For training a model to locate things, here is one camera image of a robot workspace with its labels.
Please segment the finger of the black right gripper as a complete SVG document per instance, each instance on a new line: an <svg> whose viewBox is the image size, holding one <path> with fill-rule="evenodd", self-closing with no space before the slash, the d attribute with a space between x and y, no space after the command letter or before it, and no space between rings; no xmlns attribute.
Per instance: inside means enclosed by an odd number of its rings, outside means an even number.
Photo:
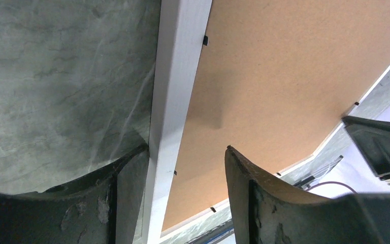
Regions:
<svg viewBox="0 0 390 244"><path fill-rule="evenodd" d="M342 122L375 177L390 185L390 121L345 116Z"/></svg>

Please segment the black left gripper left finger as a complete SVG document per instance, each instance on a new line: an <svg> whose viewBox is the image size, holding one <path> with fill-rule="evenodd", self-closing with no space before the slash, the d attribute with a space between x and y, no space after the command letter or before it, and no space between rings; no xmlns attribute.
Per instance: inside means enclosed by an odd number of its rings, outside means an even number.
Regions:
<svg viewBox="0 0 390 244"><path fill-rule="evenodd" d="M132 243L148 146L42 193L0 193L0 243Z"/></svg>

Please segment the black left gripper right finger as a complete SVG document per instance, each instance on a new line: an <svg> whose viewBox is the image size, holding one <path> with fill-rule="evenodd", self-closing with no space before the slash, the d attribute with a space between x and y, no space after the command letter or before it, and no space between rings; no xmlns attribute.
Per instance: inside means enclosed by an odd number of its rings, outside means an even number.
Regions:
<svg viewBox="0 0 390 244"><path fill-rule="evenodd" d="M224 163L236 243L390 243L390 194L318 196L232 146Z"/></svg>

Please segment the brown frame backing board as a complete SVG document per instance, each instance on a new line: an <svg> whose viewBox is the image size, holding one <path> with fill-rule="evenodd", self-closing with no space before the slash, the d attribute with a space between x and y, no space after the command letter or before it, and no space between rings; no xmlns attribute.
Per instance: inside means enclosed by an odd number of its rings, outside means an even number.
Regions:
<svg viewBox="0 0 390 244"><path fill-rule="evenodd" d="M390 1L213 1L164 228L228 196L231 145L276 173L312 155L390 65Z"/></svg>

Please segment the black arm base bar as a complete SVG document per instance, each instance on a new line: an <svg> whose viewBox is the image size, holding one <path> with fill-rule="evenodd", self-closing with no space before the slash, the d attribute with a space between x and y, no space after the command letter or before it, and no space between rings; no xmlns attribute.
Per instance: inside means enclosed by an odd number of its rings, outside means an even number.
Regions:
<svg viewBox="0 0 390 244"><path fill-rule="evenodd" d="M220 243L224 239L234 234L233 220L229 219L211 230L201 234L198 237L188 241L188 244L193 243Z"/></svg>

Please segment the aluminium rail frame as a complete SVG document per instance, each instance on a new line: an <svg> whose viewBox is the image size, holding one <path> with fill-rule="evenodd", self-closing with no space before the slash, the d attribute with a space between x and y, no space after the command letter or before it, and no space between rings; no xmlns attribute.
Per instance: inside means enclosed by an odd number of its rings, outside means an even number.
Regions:
<svg viewBox="0 0 390 244"><path fill-rule="evenodd" d="M334 161L326 164L325 166L320 166L319 168L312 170L308 175L304 176L302 180L293 184L294 187L297 187L302 190L309 189L312 185L319 182L327 173L329 173L344 157L340 155Z"/></svg>

